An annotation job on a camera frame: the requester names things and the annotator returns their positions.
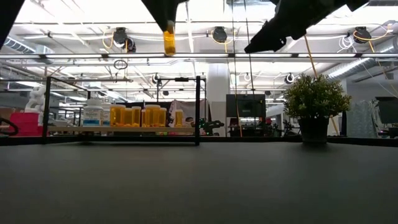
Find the green leaves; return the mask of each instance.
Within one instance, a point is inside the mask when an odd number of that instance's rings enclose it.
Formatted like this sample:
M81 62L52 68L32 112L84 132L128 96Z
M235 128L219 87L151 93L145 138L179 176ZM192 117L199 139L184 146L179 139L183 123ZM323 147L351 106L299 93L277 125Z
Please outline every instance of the green leaves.
M295 118L328 118L349 110L350 96L343 96L340 81L329 82L301 75L285 93L285 112Z

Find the potted plant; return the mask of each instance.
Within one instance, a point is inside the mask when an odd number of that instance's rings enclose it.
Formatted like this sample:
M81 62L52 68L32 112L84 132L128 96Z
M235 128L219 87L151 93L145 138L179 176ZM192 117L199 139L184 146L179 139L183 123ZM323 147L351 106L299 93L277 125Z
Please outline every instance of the potted plant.
M326 143L330 116L349 110L350 96L343 96L340 81L301 75L285 93L285 112L294 118L303 142Z

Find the white statue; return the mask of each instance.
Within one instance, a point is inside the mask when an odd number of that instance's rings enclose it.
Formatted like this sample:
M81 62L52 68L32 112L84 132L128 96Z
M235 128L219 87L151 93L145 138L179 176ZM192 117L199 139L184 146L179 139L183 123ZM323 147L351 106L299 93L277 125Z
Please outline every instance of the white statue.
M29 102L26 104L25 113L38 113L39 125L43 125L43 113L45 103L45 87L35 87L29 94Z

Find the white container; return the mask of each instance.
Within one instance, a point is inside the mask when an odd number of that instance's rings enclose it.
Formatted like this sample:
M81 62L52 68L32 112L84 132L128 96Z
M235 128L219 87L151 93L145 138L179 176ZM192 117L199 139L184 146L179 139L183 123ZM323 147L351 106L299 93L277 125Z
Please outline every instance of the white container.
M103 111L101 100L87 100L87 106L84 107L83 127L101 126Z
M111 104L103 103L102 108L104 109L102 116L102 126L109 127L111 125Z

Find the white pill bottle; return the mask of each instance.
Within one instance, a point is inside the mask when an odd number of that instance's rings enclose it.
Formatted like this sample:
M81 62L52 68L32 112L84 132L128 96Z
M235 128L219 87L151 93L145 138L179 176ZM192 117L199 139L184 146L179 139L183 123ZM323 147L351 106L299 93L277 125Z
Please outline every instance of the white pill bottle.
M101 100L89 99L83 112L83 127L95 127L102 125L104 109Z

